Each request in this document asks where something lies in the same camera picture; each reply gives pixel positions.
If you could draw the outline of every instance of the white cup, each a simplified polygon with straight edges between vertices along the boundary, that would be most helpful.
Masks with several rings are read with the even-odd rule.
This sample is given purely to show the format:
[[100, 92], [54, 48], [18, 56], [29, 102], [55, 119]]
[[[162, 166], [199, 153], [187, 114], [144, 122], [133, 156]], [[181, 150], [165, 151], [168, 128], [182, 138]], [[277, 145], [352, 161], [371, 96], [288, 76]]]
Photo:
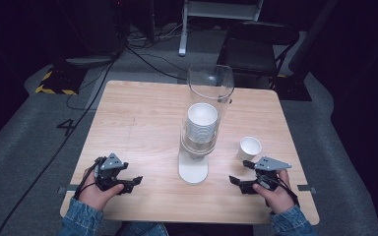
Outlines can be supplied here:
[[260, 151], [262, 145], [253, 137], [244, 137], [240, 142], [238, 158], [242, 160], [252, 160]]
[[215, 135], [217, 110], [208, 103], [196, 103], [188, 109], [186, 133], [195, 143], [206, 143]]

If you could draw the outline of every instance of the person's left hand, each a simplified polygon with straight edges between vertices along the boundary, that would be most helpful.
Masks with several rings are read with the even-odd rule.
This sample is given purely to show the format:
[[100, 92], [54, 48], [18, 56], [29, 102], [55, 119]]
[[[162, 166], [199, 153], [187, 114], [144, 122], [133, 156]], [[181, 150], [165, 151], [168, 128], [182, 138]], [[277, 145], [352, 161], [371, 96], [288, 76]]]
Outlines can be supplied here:
[[[95, 171], [93, 170], [91, 174], [88, 176], [84, 187], [92, 184], [95, 182]], [[96, 184], [88, 186], [86, 189], [83, 189], [81, 195], [79, 196], [79, 201], [88, 205], [89, 207], [93, 207], [99, 211], [102, 211], [103, 208], [106, 206], [106, 203], [115, 195], [119, 194], [124, 189], [123, 184], [115, 185], [112, 188], [102, 191], [100, 190]]]

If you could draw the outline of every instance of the wooden table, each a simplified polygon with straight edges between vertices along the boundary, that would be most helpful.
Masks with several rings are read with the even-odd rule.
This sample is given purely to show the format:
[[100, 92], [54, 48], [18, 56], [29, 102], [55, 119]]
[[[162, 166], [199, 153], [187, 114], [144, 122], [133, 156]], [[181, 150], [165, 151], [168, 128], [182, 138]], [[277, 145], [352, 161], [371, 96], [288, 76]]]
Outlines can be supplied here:
[[[116, 220], [163, 222], [269, 223], [270, 209], [258, 195], [242, 195], [228, 175], [255, 179], [254, 170], [236, 158], [238, 144], [253, 136], [266, 155], [292, 164], [288, 170], [292, 190], [312, 224], [319, 222], [278, 96], [271, 90], [236, 88], [232, 103], [220, 125], [215, 150], [209, 155], [209, 175], [200, 185], [190, 186], [178, 174], [179, 136], [185, 85], [108, 82], [86, 139], [71, 185], [78, 185], [86, 168], [99, 156], [114, 152], [129, 163], [119, 179], [144, 176], [132, 194], [115, 196], [104, 217]], [[73, 192], [60, 209], [65, 215]]]

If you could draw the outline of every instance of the sleeve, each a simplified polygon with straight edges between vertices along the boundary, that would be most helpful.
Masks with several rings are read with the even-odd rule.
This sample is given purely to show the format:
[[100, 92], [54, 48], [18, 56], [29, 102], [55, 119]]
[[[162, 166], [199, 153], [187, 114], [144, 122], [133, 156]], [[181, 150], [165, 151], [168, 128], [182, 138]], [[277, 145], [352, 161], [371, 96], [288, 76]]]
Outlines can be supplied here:
[[278, 236], [317, 235], [299, 206], [270, 216], [272, 227]]
[[57, 235], [96, 235], [103, 219], [103, 213], [72, 198], [69, 209], [63, 218], [63, 226]]

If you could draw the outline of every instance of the yellow black hazard tape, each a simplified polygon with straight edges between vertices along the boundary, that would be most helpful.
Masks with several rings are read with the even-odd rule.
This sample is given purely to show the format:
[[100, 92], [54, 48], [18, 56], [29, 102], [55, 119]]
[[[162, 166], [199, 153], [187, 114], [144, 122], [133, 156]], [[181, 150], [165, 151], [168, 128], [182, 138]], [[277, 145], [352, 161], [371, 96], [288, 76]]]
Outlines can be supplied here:
[[88, 69], [60, 70], [50, 68], [35, 92], [51, 94], [79, 94], [80, 86]]

